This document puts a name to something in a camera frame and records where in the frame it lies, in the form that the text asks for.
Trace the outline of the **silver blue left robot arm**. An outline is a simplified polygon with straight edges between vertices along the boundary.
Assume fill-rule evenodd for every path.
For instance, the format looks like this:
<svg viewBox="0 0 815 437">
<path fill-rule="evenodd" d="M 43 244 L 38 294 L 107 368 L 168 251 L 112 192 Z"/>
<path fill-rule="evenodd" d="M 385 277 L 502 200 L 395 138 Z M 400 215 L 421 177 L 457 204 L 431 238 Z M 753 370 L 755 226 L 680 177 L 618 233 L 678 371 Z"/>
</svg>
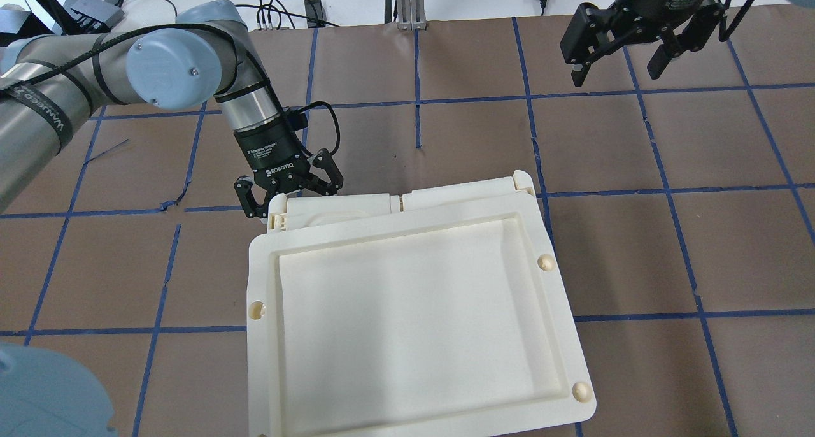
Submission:
<svg viewBox="0 0 815 437">
<path fill-rule="evenodd" d="M 236 5 L 220 0 L 174 23 L 111 34 L 17 40 L 2 56 L 2 208 L 23 193 L 98 109 L 151 104 L 169 111 L 215 100 L 250 176 L 236 181 L 247 217 L 264 219 L 274 196 L 337 194 L 334 151 L 297 137 L 306 109 L 285 108 Z M 3 436 L 115 436 L 99 380 L 55 351 L 2 344 Z"/>
</svg>

